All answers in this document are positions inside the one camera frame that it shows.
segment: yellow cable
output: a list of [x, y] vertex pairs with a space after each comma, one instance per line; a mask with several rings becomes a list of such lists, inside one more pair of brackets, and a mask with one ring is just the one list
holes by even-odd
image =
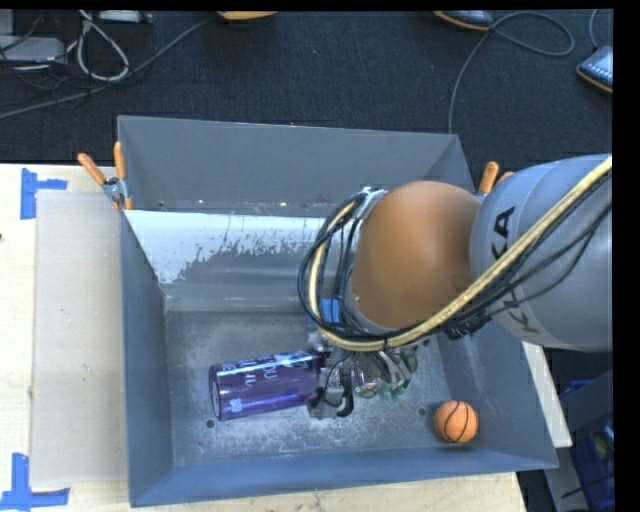
[[[612, 157], [610, 156], [604, 162], [600, 163], [597, 167], [589, 172], [584, 178], [582, 178], [576, 185], [573, 186], [564, 196], [562, 196], [558, 202], [550, 208], [538, 221], [529, 228], [522, 236], [516, 240], [513, 246], [508, 249], [500, 259], [496, 260], [485, 272], [480, 275], [464, 292], [462, 292], [456, 299], [441, 309], [438, 313], [433, 315], [428, 320], [416, 325], [413, 329], [406, 331], [402, 334], [391, 336], [387, 341], [389, 347], [400, 347], [411, 343], [422, 336], [427, 335], [433, 329], [438, 327], [443, 322], [446, 322], [455, 313], [457, 313], [465, 304], [473, 299], [478, 293], [480, 293], [489, 283], [493, 281], [504, 269], [510, 265], [516, 258], [518, 258], [524, 250], [531, 245], [540, 234], [558, 219], [576, 200], [578, 200], [592, 185], [594, 185], [600, 178], [606, 173], [612, 170]], [[343, 208], [331, 223], [328, 229], [333, 227], [342, 218], [354, 203], [350, 203]], [[318, 301], [316, 300], [316, 285], [317, 276], [322, 260], [322, 253], [326, 242], [323, 243], [316, 253], [311, 264], [309, 271], [309, 304], [312, 311], [316, 315], [320, 315], [318, 310]], [[385, 347], [384, 341], [351, 341], [318, 327], [323, 336], [327, 338], [331, 343], [344, 348], [346, 350], [356, 352], [377, 352]]]

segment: purple bottle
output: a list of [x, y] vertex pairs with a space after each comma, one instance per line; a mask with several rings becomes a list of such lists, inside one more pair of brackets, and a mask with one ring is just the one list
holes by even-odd
[[307, 404], [316, 396], [325, 357], [299, 350], [215, 364], [209, 391], [220, 421]]

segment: wooden table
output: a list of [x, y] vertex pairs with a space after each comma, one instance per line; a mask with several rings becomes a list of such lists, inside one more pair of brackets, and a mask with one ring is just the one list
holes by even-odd
[[[36, 219], [20, 220], [23, 167], [36, 172], [40, 180], [67, 180], [68, 191], [102, 193], [100, 187], [80, 166], [0, 164], [0, 491], [11, 488], [11, 454], [18, 452], [29, 455], [31, 435]], [[103, 170], [107, 176], [115, 176], [114, 169]], [[568, 446], [569, 433], [542, 350], [525, 345], [554, 444], [556, 447]], [[124, 454], [114, 454], [115, 456], [124, 457]], [[71, 488], [68, 505], [51, 507], [49, 510], [130, 510], [127, 482], [124, 480], [69, 482], [67, 486]], [[48, 489], [33, 488], [34, 492], [45, 490]], [[151, 509], [193, 512], [526, 510], [515, 473], [451, 477]]]

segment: orange ball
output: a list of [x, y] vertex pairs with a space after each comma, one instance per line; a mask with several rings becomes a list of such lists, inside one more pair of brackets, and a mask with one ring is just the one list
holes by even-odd
[[434, 417], [436, 432], [450, 443], [466, 443], [478, 432], [478, 415], [468, 403], [449, 400], [443, 403]]

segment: black carpet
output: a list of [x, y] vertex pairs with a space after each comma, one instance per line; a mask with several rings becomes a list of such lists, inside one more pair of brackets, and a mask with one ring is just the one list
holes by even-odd
[[[593, 18], [591, 9], [491, 13], [497, 24], [488, 33], [456, 28], [430, 11], [281, 12], [234, 25], [215, 12], [153, 11], [152, 24], [105, 24], [139, 69], [122, 84], [90, 80], [73, 59], [28, 73], [0, 62], [0, 161], [76, 164], [84, 151], [112, 165], [121, 114], [451, 132], [476, 186], [489, 160], [517, 171], [612, 152], [612, 95], [575, 68], [595, 50], [591, 19], [596, 43], [613, 45], [613, 10]], [[22, 35], [41, 11], [15, 14]], [[33, 35], [69, 44], [80, 29], [78, 11], [49, 11]], [[119, 69], [95, 33], [85, 49], [92, 71]], [[559, 392], [611, 364], [607, 354], [547, 357]], [[529, 512], [551, 511], [541, 474], [519, 477]]]

